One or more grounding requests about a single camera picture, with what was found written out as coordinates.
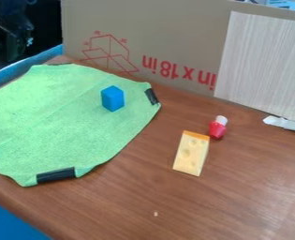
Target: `cardboard box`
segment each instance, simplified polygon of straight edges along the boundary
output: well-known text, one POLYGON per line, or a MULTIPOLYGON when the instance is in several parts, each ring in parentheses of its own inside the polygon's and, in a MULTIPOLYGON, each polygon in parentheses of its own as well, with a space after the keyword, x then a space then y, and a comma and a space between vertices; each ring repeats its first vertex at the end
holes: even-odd
POLYGON ((65 54, 212 96, 229 14, 295 11, 228 0, 62 0, 65 54))

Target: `white object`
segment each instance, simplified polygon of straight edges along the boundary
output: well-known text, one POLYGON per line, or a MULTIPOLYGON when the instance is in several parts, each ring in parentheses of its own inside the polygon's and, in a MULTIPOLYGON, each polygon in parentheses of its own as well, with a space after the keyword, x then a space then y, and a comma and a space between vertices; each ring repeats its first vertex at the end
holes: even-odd
POLYGON ((267 125, 272 125, 272 126, 284 128, 287 130, 295 131, 295 122, 288 121, 287 119, 283 117, 268 116, 263 120, 263 122, 267 125))
POLYGON ((214 96, 295 121, 295 21, 232 12, 214 96))
POLYGON ((225 116, 217 116, 215 122, 225 126, 229 120, 225 116))

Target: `green towel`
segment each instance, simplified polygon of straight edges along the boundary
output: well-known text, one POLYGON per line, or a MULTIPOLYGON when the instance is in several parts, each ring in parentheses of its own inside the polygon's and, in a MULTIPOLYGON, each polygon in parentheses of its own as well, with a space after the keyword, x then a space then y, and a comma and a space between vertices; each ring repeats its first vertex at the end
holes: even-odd
POLYGON ((28 187, 90 172, 157 113, 150 89, 90 67, 32 67, 0 89, 0 173, 28 187), (116 112, 101 104, 100 91, 111 85, 125 94, 116 112))

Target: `blue block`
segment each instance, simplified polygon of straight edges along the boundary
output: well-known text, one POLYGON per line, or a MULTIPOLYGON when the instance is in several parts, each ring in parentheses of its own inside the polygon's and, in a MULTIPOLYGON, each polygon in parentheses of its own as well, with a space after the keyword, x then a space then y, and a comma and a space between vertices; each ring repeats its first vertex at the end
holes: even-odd
POLYGON ((110 86, 101 91, 102 105, 111 112, 124 107, 124 92, 116 86, 110 86))

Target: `cheese wedge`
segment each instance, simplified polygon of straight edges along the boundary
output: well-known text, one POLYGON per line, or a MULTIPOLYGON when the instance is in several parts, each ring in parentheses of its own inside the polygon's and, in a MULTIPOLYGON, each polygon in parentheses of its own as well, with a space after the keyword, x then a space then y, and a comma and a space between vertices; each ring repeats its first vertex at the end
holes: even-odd
POLYGON ((172 169, 200 176, 208 153, 209 140, 208 136, 184 131, 172 169))

